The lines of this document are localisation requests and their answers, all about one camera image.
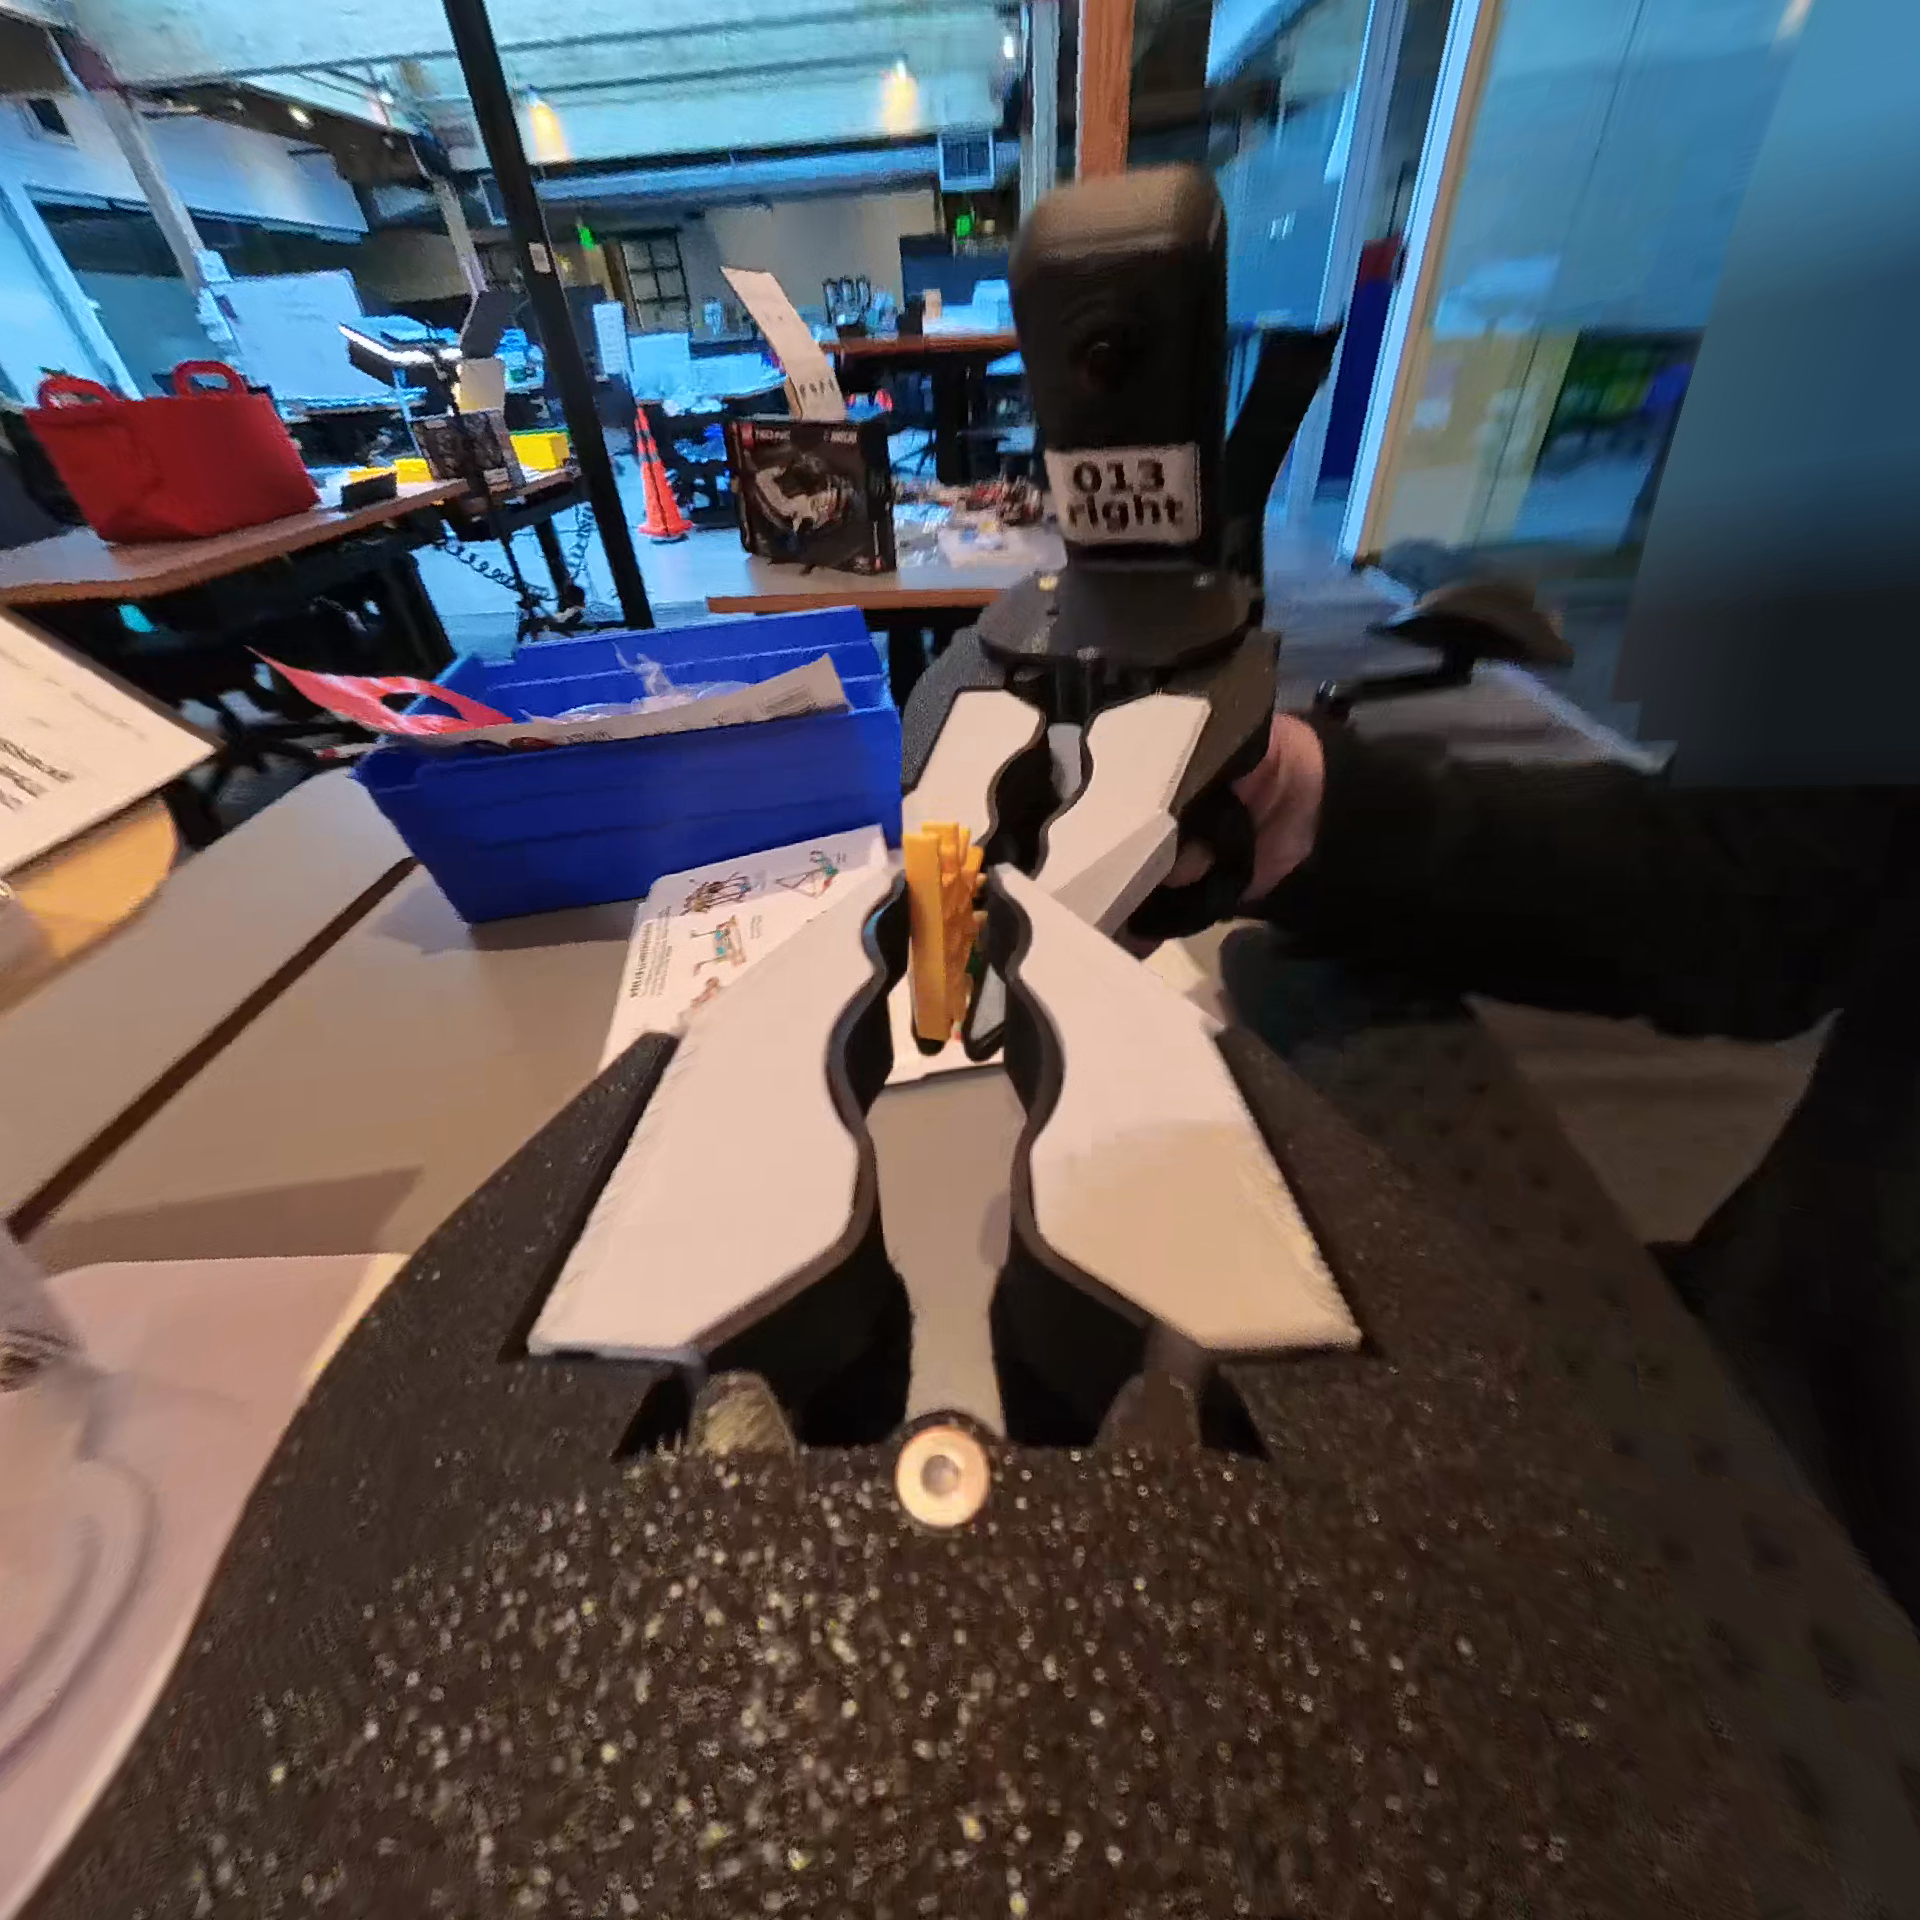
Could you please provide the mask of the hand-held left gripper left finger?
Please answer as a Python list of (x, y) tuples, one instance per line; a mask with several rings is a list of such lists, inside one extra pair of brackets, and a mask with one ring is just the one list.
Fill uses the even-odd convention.
[(527, 1353), (708, 1361), (849, 1259), (877, 1206), (897, 892), (847, 881), (687, 1021)]

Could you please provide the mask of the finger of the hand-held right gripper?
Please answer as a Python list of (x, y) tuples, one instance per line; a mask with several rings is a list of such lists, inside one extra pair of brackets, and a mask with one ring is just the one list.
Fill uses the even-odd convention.
[(1039, 832), (1035, 884), (1104, 934), (1171, 873), (1174, 800), (1209, 725), (1209, 702), (1147, 693), (1100, 710), (1079, 731), (1083, 778)]
[(953, 697), (926, 764), (902, 796), (902, 832), (966, 830), (989, 867), (1031, 873), (1049, 818), (1049, 729), (1011, 690)]

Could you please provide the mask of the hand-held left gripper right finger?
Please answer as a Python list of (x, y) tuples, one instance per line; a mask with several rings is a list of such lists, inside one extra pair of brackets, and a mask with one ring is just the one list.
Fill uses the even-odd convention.
[(1353, 1353), (1360, 1323), (1267, 1145), (1219, 1020), (995, 875), (1024, 1107), (1015, 1222), (1069, 1285), (1214, 1357)]

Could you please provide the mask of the yellow connector piece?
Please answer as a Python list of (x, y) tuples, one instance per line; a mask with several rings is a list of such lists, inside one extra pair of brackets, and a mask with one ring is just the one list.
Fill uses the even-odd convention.
[(910, 1018), (918, 1045), (943, 1046), (959, 1033), (975, 990), (975, 893), (983, 845), (951, 820), (902, 832), (907, 904)]

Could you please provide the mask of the person's right hand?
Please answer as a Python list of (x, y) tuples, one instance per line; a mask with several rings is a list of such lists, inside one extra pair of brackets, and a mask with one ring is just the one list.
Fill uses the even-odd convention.
[(1185, 814), (1166, 884), (1211, 884), (1225, 872), (1238, 884), (1236, 906), (1272, 897), (1311, 853), (1326, 774), (1320, 737), (1294, 713), (1272, 713), (1261, 756)]

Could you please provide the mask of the illustrated instruction booklet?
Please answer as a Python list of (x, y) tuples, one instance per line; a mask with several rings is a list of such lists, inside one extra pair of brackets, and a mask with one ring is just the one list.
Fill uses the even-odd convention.
[(892, 862), (879, 828), (865, 826), (662, 875), (635, 907), (599, 1066), (644, 1035), (676, 1037), (852, 881)]

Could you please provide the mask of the white paper sheet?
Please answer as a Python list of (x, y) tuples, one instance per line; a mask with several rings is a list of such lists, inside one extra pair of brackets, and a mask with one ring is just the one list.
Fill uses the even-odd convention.
[(613, 745), (788, 717), (849, 713), (847, 686), (830, 656), (797, 658), (765, 678), (740, 678), (729, 664), (675, 668), (647, 654), (615, 654), (613, 665), (571, 684), (533, 684), (519, 710), (496, 702), (500, 717), (478, 726), (471, 744), (508, 750)]

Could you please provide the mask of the black toy set box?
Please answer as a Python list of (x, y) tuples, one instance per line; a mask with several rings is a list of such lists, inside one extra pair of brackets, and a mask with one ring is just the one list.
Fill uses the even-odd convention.
[(750, 557), (872, 578), (895, 569), (895, 491), (881, 416), (740, 416), (724, 425), (735, 529)]

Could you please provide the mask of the blue bin with papers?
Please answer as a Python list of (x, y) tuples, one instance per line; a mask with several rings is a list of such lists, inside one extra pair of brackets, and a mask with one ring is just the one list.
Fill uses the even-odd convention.
[(841, 710), (563, 748), (384, 744), (352, 780), (465, 924), (647, 897), (654, 883), (832, 832), (901, 838), (902, 744), (888, 669), (854, 609), (734, 616), (676, 629), (462, 658), (446, 684), (512, 717), (640, 697), (675, 684), (758, 686), (830, 661)]

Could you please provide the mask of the orange traffic cone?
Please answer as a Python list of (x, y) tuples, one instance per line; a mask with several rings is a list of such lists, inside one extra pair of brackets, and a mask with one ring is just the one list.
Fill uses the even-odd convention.
[(651, 545), (679, 545), (693, 532), (659, 450), (649, 412), (635, 402), (635, 460), (640, 468), (640, 530)]

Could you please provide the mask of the white document stand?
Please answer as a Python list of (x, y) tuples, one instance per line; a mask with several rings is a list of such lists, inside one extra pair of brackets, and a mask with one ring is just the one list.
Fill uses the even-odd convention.
[(31, 1910), (153, 1720), (215, 1569), (392, 1256), (107, 1259), (47, 1275), (27, 1204), (198, 1075), (252, 992), (404, 872), (368, 806), (246, 881), (160, 794), (4, 878), (4, 1916)]

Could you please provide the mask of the black pole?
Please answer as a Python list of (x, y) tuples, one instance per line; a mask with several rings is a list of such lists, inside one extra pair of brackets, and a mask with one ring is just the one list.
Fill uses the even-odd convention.
[(607, 561), (622, 626), (627, 632), (649, 632), (655, 625), (654, 609), (617, 491), (605, 429), (593, 410), (592, 377), (571, 323), (567, 288), (523, 148), (519, 110), (496, 49), (489, 10), (484, 2), (443, 2), (440, 10), (487, 164), (508, 214), (520, 284), (533, 301), (544, 365), (560, 395), (571, 456), (580, 472), (585, 499), (592, 505), (593, 530)]

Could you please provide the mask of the wooden side table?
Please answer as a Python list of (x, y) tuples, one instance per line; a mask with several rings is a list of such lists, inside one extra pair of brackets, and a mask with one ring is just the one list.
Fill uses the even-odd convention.
[(478, 501), (452, 483), (407, 484), (361, 509), (318, 507), (187, 541), (109, 545), (73, 529), (3, 555), (4, 609), (145, 603), (239, 574), (307, 561), (380, 569), (437, 546)]

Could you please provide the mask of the red tote bag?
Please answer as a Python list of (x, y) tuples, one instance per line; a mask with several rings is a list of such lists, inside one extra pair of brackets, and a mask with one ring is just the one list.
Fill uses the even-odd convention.
[(185, 361), (172, 392), (144, 401), (51, 372), (24, 422), (109, 545), (224, 538), (320, 505), (273, 397), (222, 361)]

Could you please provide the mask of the wooden post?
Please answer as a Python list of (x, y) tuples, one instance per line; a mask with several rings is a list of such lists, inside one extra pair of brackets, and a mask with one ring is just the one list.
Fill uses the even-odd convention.
[(1119, 177), (1129, 162), (1136, 2), (1076, 6), (1075, 177)]

